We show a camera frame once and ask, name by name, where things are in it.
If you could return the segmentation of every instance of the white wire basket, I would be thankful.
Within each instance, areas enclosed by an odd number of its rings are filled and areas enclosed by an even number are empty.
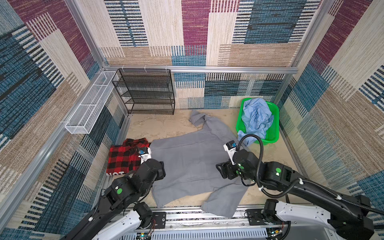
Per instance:
[[[117,81],[115,71],[102,72],[70,117],[65,128],[70,134],[89,134]]]

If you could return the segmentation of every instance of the crumpled blue clothing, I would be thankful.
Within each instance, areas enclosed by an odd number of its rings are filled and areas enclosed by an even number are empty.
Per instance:
[[[265,139],[266,131],[273,123],[273,115],[269,110],[268,104],[262,98],[253,98],[246,100],[243,106],[243,114],[241,116],[247,134],[255,134],[261,139]],[[246,134],[239,130],[237,139],[240,139]],[[254,137],[247,137],[243,143],[246,146],[251,145],[256,141]]]

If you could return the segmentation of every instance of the gray shirt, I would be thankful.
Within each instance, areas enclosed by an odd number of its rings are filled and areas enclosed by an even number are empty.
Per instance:
[[[203,129],[178,137],[154,140],[152,158],[164,161],[166,177],[153,183],[158,207],[187,195],[212,192],[201,209],[223,217],[232,217],[248,187],[239,177],[223,179],[216,164],[229,160],[223,145],[236,136],[218,118],[192,111],[189,121]]]

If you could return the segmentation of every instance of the green basket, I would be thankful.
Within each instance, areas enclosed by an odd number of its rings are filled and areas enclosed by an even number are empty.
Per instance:
[[[239,112],[239,117],[237,118],[237,124],[236,124],[236,131],[238,132],[239,130],[243,131],[244,133],[247,133],[245,130],[245,125],[243,123],[243,120],[241,119],[241,116],[243,114],[243,106],[244,102],[246,100],[249,100],[252,98],[244,98],[241,101],[241,106],[240,106],[240,112]],[[273,123],[270,128],[266,131],[266,137],[265,139],[262,139],[263,144],[267,145],[268,143],[274,143],[279,140],[279,108],[271,102],[266,102],[268,104],[269,110],[271,110],[273,117]]]

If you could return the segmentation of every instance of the red plaid shirt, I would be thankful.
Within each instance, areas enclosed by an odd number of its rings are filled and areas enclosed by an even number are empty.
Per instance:
[[[107,176],[126,174],[129,171],[137,170],[141,164],[138,148],[149,147],[150,143],[146,138],[126,139],[121,146],[111,146],[107,166]]]

